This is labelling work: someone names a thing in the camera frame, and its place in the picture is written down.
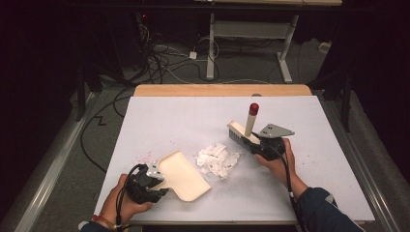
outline metal stand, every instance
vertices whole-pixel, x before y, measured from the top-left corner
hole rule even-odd
[[[215,14],[211,14],[209,30],[209,53],[206,78],[214,79],[215,36],[242,37],[263,39],[285,39],[282,52],[277,53],[278,63],[285,83],[292,83],[289,69],[286,65],[286,54],[292,43],[292,37],[298,22],[298,15],[294,15],[290,23],[244,22],[244,21],[216,21]]]

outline white tissue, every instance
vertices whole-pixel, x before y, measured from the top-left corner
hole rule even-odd
[[[225,148],[226,146],[223,144],[217,143],[198,152],[196,164],[202,167],[202,173],[212,172],[223,180],[228,177],[228,174],[238,163],[241,154],[239,152],[228,154]]]

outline hand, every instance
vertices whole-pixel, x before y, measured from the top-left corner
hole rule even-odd
[[[117,195],[120,192],[121,188],[124,186],[126,179],[127,179],[127,174],[122,174],[120,179],[118,180],[117,186],[111,190],[111,192],[106,197],[102,205],[102,210],[100,212],[100,215],[103,216],[108,221],[110,221],[112,224],[115,224],[116,222],[115,219],[117,217],[117,209],[116,209],[115,201],[117,200]],[[123,204],[121,206],[122,223],[129,221],[132,218],[132,216],[135,214],[148,211],[149,209],[152,208],[152,206],[153,206],[152,202],[145,202],[140,205],[136,204],[127,196],[127,193],[125,192]],[[109,228],[109,225],[101,220],[97,221],[97,223]]]
[[[289,166],[289,174],[290,174],[290,182],[293,193],[295,197],[298,198],[307,188],[308,186],[299,178],[296,174],[295,168],[295,155],[293,154],[290,140],[288,138],[283,138],[283,143],[286,147],[285,155],[283,155],[284,160],[286,161],[287,165]],[[286,170],[281,159],[275,159],[271,161],[265,160],[260,155],[255,155],[256,160],[269,168],[271,173],[284,185],[287,187],[286,181]]]

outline wrist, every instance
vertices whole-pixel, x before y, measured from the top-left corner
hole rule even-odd
[[[107,218],[103,216],[103,214],[100,214],[99,216],[93,215],[93,221],[109,230],[115,231],[115,218]]]
[[[290,182],[295,199],[298,199],[299,196],[308,188],[308,186],[296,173],[290,174]]]

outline cream plastic scoop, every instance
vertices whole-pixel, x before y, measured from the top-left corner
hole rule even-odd
[[[170,188],[181,200],[193,201],[211,189],[180,151],[160,159],[158,168],[165,179],[153,190]]]

